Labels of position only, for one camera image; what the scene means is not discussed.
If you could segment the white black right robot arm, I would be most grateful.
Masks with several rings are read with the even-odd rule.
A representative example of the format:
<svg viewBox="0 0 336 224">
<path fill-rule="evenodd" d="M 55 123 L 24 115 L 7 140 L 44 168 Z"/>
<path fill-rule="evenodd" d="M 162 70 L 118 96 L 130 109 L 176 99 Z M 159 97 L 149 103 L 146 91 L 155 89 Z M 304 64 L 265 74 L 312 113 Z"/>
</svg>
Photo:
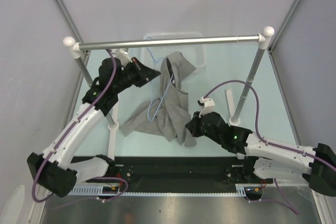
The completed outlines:
<svg viewBox="0 0 336 224">
<path fill-rule="evenodd" d="M 195 112 L 185 127 L 193 137 L 206 136 L 230 153 L 279 162 L 285 166 L 282 173 L 297 173 L 312 190 L 335 196 L 335 153 L 326 144 L 282 145 L 249 129 L 230 126 L 216 112 L 206 115 Z"/>
</svg>

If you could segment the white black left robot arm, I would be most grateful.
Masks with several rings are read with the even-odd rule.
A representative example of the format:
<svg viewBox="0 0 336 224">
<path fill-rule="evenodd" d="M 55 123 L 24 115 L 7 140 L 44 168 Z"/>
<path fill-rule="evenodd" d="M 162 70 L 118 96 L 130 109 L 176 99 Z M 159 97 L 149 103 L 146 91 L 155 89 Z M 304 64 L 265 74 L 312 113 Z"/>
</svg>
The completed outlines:
<svg viewBox="0 0 336 224">
<path fill-rule="evenodd" d="M 52 195 L 64 197 L 78 183 L 98 178 L 110 182 L 115 178 L 115 162 L 105 155 L 96 155 L 78 163 L 72 163 L 72 159 L 93 128 L 117 104 L 119 93 L 131 86 L 140 88 L 161 74 L 136 57 L 125 63 L 115 57 L 106 58 L 98 73 L 82 98 L 78 112 L 60 135 L 42 153 L 31 153 L 27 159 L 34 180 L 32 196 L 36 202 L 40 201 L 36 196 L 37 185 Z"/>
</svg>

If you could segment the grey t shirt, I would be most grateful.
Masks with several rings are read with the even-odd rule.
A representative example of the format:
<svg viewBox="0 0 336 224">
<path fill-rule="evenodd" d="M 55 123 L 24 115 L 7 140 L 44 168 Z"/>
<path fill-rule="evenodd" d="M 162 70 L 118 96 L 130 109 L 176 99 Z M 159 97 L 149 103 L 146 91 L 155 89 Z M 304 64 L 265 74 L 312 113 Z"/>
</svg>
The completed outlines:
<svg viewBox="0 0 336 224">
<path fill-rule="evenodd" d="M 120 126 L 123 135 L 136 131 L 194 147 L 197 140 L 185 127 L 191 121 L 191 115 L 188 93 L 182 90 L 182 81 L 195 70 L 196 67 L 179 51 L 165 57 L 160 67 L 160 97 L 142 103 L 131 114 Z"/>
</svg>

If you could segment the light blue plastic hanger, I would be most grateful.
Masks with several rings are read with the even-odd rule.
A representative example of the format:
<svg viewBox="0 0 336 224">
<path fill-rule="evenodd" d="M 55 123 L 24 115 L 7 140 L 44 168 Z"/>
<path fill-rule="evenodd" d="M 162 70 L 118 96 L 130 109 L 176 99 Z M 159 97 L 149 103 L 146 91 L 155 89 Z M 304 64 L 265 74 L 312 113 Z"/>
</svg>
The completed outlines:
<svg viewBox="0 0 336 224">
<path fill-rule="evenodd" d="M 150 57 L 151 66 L 155 70 L 161 70 L 163 61 L 173 52 L 173 46 L 146 47 L 145 51 Z M 167 94 L 169 86 L 170 84 L 161 93 L 160 80 L 150 82 L 150 104 L 147 109 L 147 118 L 150 122 L 154 121 L 161 110 L 163 99 Z"/>
</svg>

